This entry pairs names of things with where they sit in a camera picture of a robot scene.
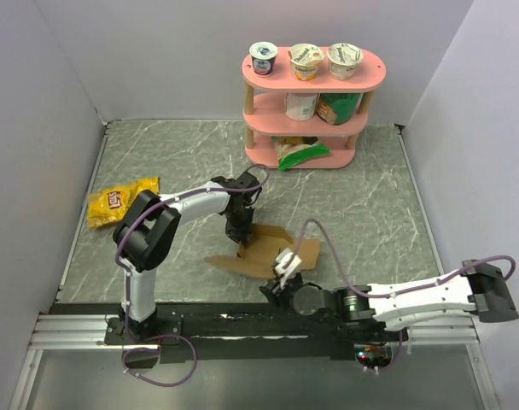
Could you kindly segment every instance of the gray marble surface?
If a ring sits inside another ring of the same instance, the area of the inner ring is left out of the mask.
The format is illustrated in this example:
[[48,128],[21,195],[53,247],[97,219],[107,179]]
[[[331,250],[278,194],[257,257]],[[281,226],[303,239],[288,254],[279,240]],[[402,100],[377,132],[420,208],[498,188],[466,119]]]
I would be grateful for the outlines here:
[[[108,126],[108,141],[94,190],[134,179],[160,176],[162,193],[187,190],[218,175],[239,175],[250,162],[241,121],[119,121]],[[262,172],[255,172],[261,179]],[[273,171],[256,204],[255,221],[284,226],[297,235],[306,218],[319,219],[355,284],[398,283],[431,278],[436,265],[405,157],[393,126],[367,126],[357,154],[337,170]],[[160,301],[262,302],[264,282],[226,272],[203,261],[233,255],[225,218],[211,215],[180,226],[159,267],[155,296]],[[114,264],[113,227],[84,223],[62,302],[117,302],[123,274]],[[311,228],[308,237],[319,237]],[[317,268],[304,277],[331,289],[342,286],[323,242]]]

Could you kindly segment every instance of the yellow snack bag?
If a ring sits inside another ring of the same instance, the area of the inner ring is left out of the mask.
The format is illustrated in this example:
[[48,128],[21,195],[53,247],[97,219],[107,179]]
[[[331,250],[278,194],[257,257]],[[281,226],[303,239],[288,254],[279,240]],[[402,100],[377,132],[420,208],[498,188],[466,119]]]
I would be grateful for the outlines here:
[[89,195],[87,226],[97,228],[123,219],[137,195],[143,190],[159,194],[159,177],[142,178]]

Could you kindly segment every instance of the shelf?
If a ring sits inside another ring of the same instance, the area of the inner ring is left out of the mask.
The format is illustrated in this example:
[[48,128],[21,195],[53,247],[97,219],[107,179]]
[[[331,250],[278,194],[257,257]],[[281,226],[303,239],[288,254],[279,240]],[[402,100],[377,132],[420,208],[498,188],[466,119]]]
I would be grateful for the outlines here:
[[296,121],[284,113],[281,92],[259,94],[254,97],[254,113],[245,114],[244,122],[254,131],[267,135],[295,135],[299,137],[342,137],[358,134],[368,122],[368,114],[356,111],[349,121],[331,126],[316,114],[307,121]]
[[[320,141],[329,148],[329,155],[313,158],[292,168],[342,168],[353,160],[355,151],[345,148],[346,138],[321,137]],[[277,153],[270,136],[255,132],[254,147],[246,148],[246,154],[253,163],[278,168]]]
[[329,75],[327,47],[321,47],[326,54],[318,68],[317,76],[309,81],[295,79],[290,69],[289,47],[278,47],[273,74],[269,77],[257,75],[252,69],[252,57],[246,56],[242,62],[242,74],[253,88],[263,91],[281,92],[367,92],[375,90],[387,75],[382,60],[368,50],[350,79],[334,79]]

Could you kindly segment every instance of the red logo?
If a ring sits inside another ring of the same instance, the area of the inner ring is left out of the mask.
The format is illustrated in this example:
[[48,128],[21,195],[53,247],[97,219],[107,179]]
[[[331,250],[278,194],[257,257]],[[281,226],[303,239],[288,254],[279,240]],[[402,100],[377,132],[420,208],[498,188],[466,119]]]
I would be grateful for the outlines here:
[[121,208],[121,192],[118,190],[113,190],[108,193],[108,207],[110,209]]

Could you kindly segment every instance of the open cardboard box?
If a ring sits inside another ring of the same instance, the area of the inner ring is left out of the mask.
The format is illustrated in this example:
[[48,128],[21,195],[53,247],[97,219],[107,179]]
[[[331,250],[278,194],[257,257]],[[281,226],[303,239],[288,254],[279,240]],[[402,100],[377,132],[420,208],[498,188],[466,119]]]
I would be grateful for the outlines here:
[[[273,279],[272,265],[284,249],[294,249],[295,240],[281,226],[252,225],[252,237],[245,248],[242,243],[236,256],[208,256],[205,261],[231,272],[242,273],[254,278]],[[298,256],[300,269],[314,269],[320,252],[320,239],[304,239]]]

